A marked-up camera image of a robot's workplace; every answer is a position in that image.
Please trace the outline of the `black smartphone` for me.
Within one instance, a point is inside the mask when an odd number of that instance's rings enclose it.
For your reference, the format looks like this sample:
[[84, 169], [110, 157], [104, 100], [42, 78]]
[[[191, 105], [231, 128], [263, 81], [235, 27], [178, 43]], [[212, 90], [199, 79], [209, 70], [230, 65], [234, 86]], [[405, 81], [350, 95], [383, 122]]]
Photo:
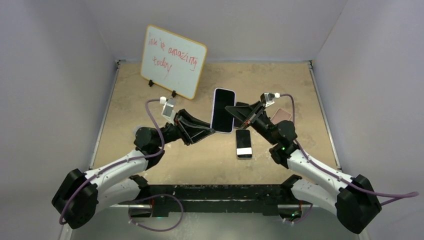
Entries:
[[251, 159], [253, 157], [251, 132], [247, 129], [237, 129], [235, 136], [237, 158], [241, 160]]

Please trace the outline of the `pink phone case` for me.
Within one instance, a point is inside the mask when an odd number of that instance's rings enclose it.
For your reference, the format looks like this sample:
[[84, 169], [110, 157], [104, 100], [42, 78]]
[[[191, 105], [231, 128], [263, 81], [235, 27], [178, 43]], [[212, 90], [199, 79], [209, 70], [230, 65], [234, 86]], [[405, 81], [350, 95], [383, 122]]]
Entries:
[[273, 124], [278, 124], [281, 121], [291, 121], [292, 114], [283, 108], [278, 108], [270, 120]]

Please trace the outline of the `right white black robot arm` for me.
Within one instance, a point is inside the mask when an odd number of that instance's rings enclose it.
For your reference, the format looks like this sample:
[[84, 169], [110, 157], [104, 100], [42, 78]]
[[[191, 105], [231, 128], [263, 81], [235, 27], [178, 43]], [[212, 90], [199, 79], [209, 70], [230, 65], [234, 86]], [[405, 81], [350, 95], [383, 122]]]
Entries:
[[226, 106], [225, 110], [252, 127], [271, 145], [271, 158], [278, 165], [300, 173], [303, 177], [281, 189], [280, 196], [288, 204], [306, 201], [334, 214], [350, 232], [360, 234], [381, 212], [374, 188], [368, 178], [353, 177], [315, 159], [297, 142], [295, 124], [282, 120], [271, 122], [261, 102], [246, 106]]

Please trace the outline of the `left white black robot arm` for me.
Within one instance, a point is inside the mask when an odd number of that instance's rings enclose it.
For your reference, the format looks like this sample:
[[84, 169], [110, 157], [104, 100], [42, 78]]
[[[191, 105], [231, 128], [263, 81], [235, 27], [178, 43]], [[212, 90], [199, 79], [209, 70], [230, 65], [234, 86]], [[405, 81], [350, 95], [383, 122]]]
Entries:
[[85, 172], [76, 168], [66, 175], [51, 201], [60, 214], [59, 224], [68, 224], [72, 229], [82, 227], [106, 204], [105, 194], [112, 190], [120, 192], [118, 196], [123, 202], [146, 203], [149, 191], [138, 185], [140, 178], [135, 174], [157, 165], [165, 154], [166, 144], [182, 140], [189, 146], [214, 133], [209, 123], [191, 116], [185, 109], [163, 127], [155, 122], [154, 127], [138, 128], [135, 148], [123, 157]]

